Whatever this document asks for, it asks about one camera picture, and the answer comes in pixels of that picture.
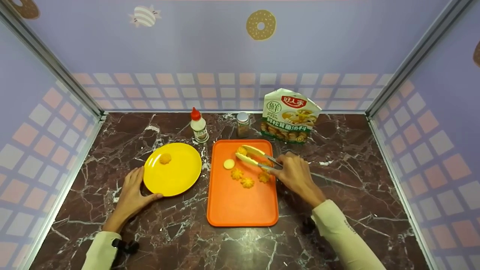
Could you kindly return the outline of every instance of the spice jar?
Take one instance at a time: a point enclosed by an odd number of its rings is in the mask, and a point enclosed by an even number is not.
[[[248,137],[248,130],[250,129],[250,119],[246,112],[237,114],[237,136],[238,138]]]

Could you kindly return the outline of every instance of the orange cutting board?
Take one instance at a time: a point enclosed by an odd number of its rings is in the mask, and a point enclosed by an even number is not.
[[[210,186],[208,190],[207,219],[216,227],[268,227],[278,221],[278,202],[275,178],[266,184],[258,181],[259,167],[247,164],[235,156],[241,145],[249,145],[272,156],[272,145],[266,140],[219,140],[213,145]],[[255,184],[243,188],[240,181],[231,178],[231,170],[223,162],[235,160],[235,168],[243,171]]]

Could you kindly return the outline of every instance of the brown marble surface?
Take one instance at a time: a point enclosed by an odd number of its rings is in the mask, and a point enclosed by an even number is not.
[[[124,176],[170,142],[193,145],[204,166],[196,184],[164,198],[128,223],[123,239],[140,243],[115,269],[342,269],[329,244],[303,222],[311,213],[277,182],[279,219],[270,228],[215,228],[206,220],[212,145],[236,138],[230,114],[205,114],[210,141],[192,141],[188,114],[112,113],[94,142],[31,269],[80,269],[95,234],[113,211]],[[250,138],[261,137],[256,115]],[[324,193],[343,210],[387,269],[427,269],[385,163],[362,115],[321,115],[308,143],[270,140],[274,155],[310,162]]]

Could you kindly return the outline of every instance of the silver lid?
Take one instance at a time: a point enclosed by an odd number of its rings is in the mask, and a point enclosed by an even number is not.
[[[239,112],[237,114],[237,121],[241,123],[248,122],[248,114],[246,112]]]

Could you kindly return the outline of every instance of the yellow plate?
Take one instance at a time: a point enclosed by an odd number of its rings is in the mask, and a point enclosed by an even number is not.
[[[168,164],[160,164],[162,154],[170,154]],[[171,143],[155,150],[145,162],[144,183],[152,193],[175,196],[189,189],[200,176],[202,159],[195,148]]]

